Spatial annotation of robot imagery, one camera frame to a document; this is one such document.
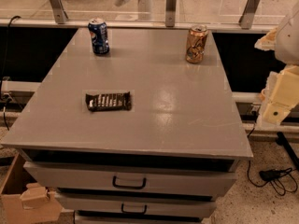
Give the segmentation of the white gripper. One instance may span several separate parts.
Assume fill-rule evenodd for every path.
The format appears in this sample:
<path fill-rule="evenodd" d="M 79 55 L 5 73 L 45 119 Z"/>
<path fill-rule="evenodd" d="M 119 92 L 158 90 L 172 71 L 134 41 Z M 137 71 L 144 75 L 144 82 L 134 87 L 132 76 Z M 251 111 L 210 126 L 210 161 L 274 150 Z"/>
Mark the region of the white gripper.
<path fill-rule="evenodd" d="M 274 28 L 258 39 L 254 48 L 274 50 L 277 30 Z M 299 66 L 289 64 L 279 73 L 271 72 L 261 96 L 263 100 L 258 121 L 279 125 L 299 104 Z"/>

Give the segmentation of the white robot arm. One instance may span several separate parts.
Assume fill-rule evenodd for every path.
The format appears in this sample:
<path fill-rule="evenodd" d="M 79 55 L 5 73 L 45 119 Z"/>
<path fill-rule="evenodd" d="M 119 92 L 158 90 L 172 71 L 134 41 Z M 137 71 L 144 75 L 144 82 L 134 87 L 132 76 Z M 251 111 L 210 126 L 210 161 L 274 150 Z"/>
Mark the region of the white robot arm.
<path fill-rule="evenodd" d="M 278 126 L 299 104 L 299 4 L 254 47 L 273 50 L 275 58 L 285 63 L 279 73 L 269 74 L 258 116 L 259 126 Z"/>

